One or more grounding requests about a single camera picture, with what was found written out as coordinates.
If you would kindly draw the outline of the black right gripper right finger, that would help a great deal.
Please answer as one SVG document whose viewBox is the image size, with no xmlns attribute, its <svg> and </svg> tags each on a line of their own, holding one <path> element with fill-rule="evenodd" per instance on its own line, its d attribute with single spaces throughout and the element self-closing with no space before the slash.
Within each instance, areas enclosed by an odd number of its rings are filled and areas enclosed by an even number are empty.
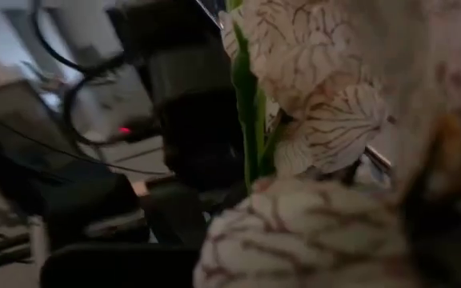
<svg viewBox="0 0 461 288">
<path fill-rule="evenodd" d="M 461 117 L 436 121 L 403 184 L 403 229 L 423 288 L 461 288 Z"/>
</svg>

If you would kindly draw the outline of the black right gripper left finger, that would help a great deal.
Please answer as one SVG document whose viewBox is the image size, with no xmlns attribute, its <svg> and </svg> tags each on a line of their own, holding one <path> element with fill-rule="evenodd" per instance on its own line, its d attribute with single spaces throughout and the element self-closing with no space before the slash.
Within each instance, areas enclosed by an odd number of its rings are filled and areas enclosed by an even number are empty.
<svg viewBox="0 0 461 288">
<path fill-rule="evenodd" d="M 200 249 L 156 243 L 84 243 L 54 252 L 40 288 L 193 288 Z"/>
</svg>

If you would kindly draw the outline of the white veined orchid flower stem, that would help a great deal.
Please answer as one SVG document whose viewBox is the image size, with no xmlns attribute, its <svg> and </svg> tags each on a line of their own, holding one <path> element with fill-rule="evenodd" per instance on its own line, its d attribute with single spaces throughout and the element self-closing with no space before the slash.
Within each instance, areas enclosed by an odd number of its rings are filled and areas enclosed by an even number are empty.
<svg viewBox="0 0 461 288">
<path fill-rule="evenodd" d="M 219 20 L 239 93 L 288 118 L 279 174 L 341 170 L 389 130 L 397 186 L 427 167 L 461 190 L 461 0 L 226 0 Z"/>
<path fill-rule="evenodd" d="M 382 193 L 299 178 L 258 181 L 211 222 L 194 288 L 421 288 Z"/>
</svg>

